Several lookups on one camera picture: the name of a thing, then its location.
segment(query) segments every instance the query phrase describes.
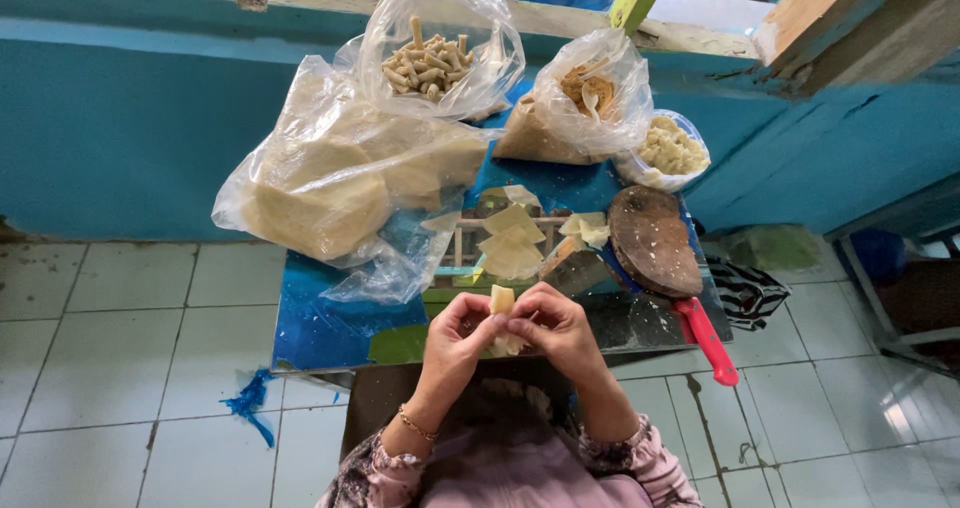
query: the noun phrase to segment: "woman's right hand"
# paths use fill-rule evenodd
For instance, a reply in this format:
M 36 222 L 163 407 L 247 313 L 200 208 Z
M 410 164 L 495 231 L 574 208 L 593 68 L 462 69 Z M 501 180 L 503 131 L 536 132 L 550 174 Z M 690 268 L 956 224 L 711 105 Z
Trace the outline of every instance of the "woman's right hand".
M 553 367 L 573 381 L 588 435 L 620 441 L 637 432 L 637 414 L 607 369 L 583 307 L 541 281 L 520 295 L 507 331 L 539 348 Z
M 543 281 L 517 299 L 507 331 L 539 348 L 580 390 L 610 376 L 584 308 Z

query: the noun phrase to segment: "red knife handle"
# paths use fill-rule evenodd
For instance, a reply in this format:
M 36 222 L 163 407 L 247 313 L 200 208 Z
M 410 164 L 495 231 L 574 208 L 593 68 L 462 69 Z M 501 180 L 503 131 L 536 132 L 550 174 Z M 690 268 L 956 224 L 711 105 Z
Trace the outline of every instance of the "red knife handle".
M 673 308 L 686 317 L 690 331 L 702 348 L 703 354 L 713 366 L 713 379 L 724 386 L 733 386 L 740 380 L 734 363 L 717 337 L 714 325 L 704 312 L 704 307 L 696 297 L 673 302 Z

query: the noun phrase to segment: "striped cloth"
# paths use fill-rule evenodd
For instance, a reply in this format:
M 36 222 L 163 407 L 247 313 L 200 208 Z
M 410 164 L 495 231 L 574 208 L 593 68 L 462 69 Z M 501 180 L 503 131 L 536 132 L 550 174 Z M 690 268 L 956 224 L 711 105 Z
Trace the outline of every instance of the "striped cloth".
M 706 257 L 706 264 L 726 317 L 735 328 L 752 332 L 765 328 L 766 318 L 790 295 L 790 289 L 766 271 L 737 266 L 717 257 Z

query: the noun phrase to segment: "wooden cutting board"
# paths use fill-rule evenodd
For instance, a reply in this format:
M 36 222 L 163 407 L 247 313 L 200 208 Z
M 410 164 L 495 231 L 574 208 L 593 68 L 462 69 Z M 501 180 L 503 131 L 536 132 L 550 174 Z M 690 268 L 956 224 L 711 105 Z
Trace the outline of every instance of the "wooden cutting board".
M 624 189 L 610 203 L 606 223 L 620 266 L 644 289 L 677 298 L 703 291 L 674 195 L 642 185 Z

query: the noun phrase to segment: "gold bracelet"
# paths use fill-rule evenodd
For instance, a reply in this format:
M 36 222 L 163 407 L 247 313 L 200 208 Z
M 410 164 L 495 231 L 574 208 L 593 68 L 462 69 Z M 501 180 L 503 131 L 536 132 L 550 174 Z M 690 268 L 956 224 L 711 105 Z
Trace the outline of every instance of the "gold bracelet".
M 437 433 L 427 433 L 425 430 L 423 430 L 423 429 L 421 429 L 421 428 L 419 428 L 419 427 L 416 427 L 416 426 L 414 425 L 414 423 L 413 423 L 412 421 L 410 421 L 410 418 L 407 417 L 407 414 L 406 414 L 405 412 L 403 412 L 403 405 L 405 405 L 405 404 L 406 404 L 406 403 L 400 404 L 400 409 L 399 409 L 400 419 L 403 420 L 403 423 L 405 423 L 405 424 L 407 425 L 407 427 L 409 427 L 409 428 L 413 429 L 414 431 L 420 433 L 420 435 L 423 436 L 426 440 L 430 440 L 430 441 L 437 440 L 437 438 L 438 438 L 440 435 L 438 435 Z

